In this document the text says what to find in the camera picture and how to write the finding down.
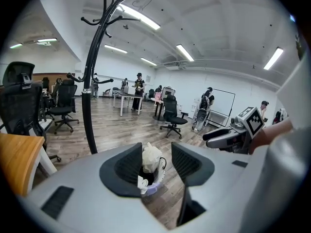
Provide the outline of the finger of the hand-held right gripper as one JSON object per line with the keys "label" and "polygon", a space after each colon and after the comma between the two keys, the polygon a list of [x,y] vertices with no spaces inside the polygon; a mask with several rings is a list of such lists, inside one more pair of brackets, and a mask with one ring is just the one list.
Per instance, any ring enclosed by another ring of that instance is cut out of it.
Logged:
{"label": "finger of the hand-held right gripper", "polygon": [[211,138],[206,141],[206,146],[209,148],[229,148],[231,145],[228,144],[229,138],[226,136]]}
{"label": "finger of the hand-held right gripper", "polygon": [[210,140],[212,138],[220,137],[222,135],[226,135],[230,133],[231,130],[229,128],[219,128],[213,131],[210,131],[203,135],[203,140]]}

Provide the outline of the person's right forearm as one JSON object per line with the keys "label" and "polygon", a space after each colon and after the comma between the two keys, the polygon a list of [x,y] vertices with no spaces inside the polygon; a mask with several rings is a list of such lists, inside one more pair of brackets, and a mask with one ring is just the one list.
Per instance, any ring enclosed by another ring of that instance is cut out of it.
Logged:
{"label": "person's right forearm", "polygon": [[281,134],[288,133],[293,129],[293,125],[289,118],[265,128],[252,139],[249,146],[249,154],[252,155],[257,147],[269,145],[271,142]]}

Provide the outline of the lavender clothes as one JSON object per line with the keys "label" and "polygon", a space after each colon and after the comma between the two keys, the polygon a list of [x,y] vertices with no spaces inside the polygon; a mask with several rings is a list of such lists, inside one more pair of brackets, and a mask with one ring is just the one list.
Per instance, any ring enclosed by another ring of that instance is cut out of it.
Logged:
{"label": "lavender clothes", "polygon": [[141,190],[141,196],[146,197],[155,194],[160,187],[162,186],[162,183],[153,183],[152,185],[146,186]]}

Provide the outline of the black coat rack stand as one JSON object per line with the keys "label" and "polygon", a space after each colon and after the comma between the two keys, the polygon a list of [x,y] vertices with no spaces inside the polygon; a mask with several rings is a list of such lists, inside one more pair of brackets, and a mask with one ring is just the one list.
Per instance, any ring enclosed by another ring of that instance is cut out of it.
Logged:
{"label": "black coat rack stand", "polygon": [[97,61],[98,52],[102,43],[103,37],[106,35],[109,38],[111,35],[107,32],[108,26],[112,25],[117,21],[122,20],[132,20],[132,21],[141,21],[139,18],[127,18],[123,16],[118,16],[114,20],[111,19],[115,10],[119,5],[125,0],[104,0],[104,7],[102,16],[99,19],[93,20],[93,22],[88,21],[84,17],[81,18],[81,21],[85,22],[91,26],[97,26],[97,30],[94,34],[93,40],[91,42],[88,55],[86,58],[86,64],[84,69],[84,75],[82,78],[76,78],[71,73],[67,74],[69,79],[74,80],[78,83],[83,83],[83,91],[82,91],[82,112],[83,112],[83,121],[86,132],[86,138],[89,145],[89,149],[91,154],[96,154],[97,147],[95,143],[93,127],[92,127],[92,118],[91,118],[91,91],[90,84],[91,81],[98,84],[111,83],[113,79],[104,80],[101,82],[97,82],[94,78],[94,69]]}

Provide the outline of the white table with dark top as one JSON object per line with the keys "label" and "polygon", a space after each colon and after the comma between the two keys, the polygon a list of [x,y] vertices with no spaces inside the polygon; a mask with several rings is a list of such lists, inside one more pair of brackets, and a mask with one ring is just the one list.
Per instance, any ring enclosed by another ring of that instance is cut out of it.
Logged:
{"label": "white table with dark top", "polygon": [[137,109],[137,115],[140,115],[141,112],[141,104],[143,100],[143,96],[137,96],[133,94],[127,94],[121,91],[114,90],[113,91],[113,107],[116,107],[116,95],[121,97],[121,107],[120,107],[120,116],[123,114],[123,104],[124,104],[124,99],[128,98],[128,105],[129,105],[129,99],[139,99],[139,104],[138,104],[138,109]]}

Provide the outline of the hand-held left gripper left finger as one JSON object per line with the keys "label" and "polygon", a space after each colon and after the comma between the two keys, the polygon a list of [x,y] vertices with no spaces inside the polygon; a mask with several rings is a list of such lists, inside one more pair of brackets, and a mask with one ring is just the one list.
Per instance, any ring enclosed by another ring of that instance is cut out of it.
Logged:
{"label": "hand-held left gripper left finger", "polygon": [[49,233],[167,233],[138,188],[142,144],[77,159],[20,198]]}

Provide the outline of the cream clothes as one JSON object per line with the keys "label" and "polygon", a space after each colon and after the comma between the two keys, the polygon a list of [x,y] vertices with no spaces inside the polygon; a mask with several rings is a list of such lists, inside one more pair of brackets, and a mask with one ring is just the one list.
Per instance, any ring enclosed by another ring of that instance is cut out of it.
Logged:
{"label": "cream clothes", "polygon": [[154,173],[159,166],[162,151],[151,145],[150,142],[144,147],[142,152],[142,167],[144,173]]}

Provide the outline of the brown wooden cabinet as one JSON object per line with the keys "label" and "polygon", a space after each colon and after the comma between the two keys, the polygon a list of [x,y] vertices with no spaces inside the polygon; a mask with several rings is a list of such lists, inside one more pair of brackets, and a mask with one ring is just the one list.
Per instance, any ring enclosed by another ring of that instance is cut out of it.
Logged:
{"label": "brown wooden cabinet", "polygon": [[55,83],[58,78],[61,80],[67,79],[66,73],[35,73],[33,74],[34,81],[42,81],[43,78],[48,78],[50,83]]}

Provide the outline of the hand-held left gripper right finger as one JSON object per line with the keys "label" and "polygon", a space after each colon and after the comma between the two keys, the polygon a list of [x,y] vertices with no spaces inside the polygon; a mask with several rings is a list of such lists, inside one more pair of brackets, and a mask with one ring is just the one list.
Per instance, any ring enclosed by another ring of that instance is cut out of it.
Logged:
{"label": "hand-held left gripper right finger", "polygon": [[229,194],[250,156],[172,143],[172,164],[185,188],[177,226],[208,211]]}

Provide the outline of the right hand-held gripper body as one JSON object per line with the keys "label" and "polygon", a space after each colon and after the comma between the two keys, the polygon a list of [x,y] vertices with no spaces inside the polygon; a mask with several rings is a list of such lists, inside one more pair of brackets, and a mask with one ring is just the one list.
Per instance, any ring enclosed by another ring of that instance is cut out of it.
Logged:
{"label": "right hand-held gripper body", "polygon": [[227,152],[249,153],[253,138],[263,128],[264,121],[257,107],[247,107],[236,117],[232,117],[229,136],[225,137],[225,146],[220,148]]}

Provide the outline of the whiteboard on stand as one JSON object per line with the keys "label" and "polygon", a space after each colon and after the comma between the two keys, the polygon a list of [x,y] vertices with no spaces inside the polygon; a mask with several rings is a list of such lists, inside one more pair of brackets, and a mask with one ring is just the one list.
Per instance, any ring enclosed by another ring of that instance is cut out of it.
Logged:
{"label": "whiteboard on stand", "polygon": [[211,110],[226,117],[230,116],[235,100],[235,93],[214,89],[212,94],[214,96],[214,102]]}

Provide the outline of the black office chair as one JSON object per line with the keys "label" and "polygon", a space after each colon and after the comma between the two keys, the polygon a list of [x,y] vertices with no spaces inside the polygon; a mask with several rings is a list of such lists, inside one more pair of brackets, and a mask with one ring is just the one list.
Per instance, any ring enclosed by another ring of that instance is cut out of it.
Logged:
{"label": "black office chair", "polygon": [[33,82],[34,64],[11,62],[3,76],[0,89],[0,118],[9,134],[46,138],[39,123],[43,85]]}
{"label": "black office chair", "polygon": [[56,128],[54,134],[57,134],[58,129],[67,125],[70,128],[70,132],[74,132],[71,122],[80,123],[78,119],[74,119],[70,114],[75,113],[75,92],[77,85],[74,80],[63,80],[62,84],[58,88],[58,100],[56,106],[49,110],[52,116],[60,116],[60,120],[54,120]]}
{"label": "black office chair", "polygon": [[182,116],[178,116],[177,112],[177,100],[176,97],[173,95],[168,95],[166,98],[163,99],[165,113],[163,118],[168,125],[160,126],[160,130],[167,129],[168,132],[166,133],[165,137],[168,138],[171,131],[176,132],[179,135],[179,138],[182,138],[181,129],[178,128],[178,125],[185,125],[187,124],[187,120],[184,118],[188,116],[188,113],[181,112]]}

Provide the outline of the round table with black base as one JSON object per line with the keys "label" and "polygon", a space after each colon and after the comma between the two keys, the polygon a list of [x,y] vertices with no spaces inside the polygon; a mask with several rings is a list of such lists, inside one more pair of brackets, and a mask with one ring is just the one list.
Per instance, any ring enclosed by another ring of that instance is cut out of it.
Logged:
{"label": "round table with black base", "polygon": [[153,119],[163,122],[165,121],[164,117],[161,115],[162,113],[162,108],[163,108],[163,101],[162,100],[157,100],[156,98],[151,98],[152,101],[155,102],[156,108],[155,108],[155,113],[153,115]]}

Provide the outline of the white clothes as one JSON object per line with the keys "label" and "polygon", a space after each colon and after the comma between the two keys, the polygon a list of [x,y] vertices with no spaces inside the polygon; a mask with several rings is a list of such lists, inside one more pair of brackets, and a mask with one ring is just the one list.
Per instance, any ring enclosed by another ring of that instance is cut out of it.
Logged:
{"label": "white clothes", "polygon": [[140,189],[140,193],[143,195],[148,190],[148,180],[138,176],[138,188]]}

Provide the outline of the wooden table with white legs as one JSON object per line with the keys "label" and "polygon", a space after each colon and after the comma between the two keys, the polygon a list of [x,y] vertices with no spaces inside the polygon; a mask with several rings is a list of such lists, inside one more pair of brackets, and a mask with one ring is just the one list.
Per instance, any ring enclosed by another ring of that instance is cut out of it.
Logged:
{"label": "wooden table with white legs", "polygon": [[39,165],[48,175],[57,171],[43,143],[42,136],[0,133],[0,167],[14,194],[25,197],[30,193]]}

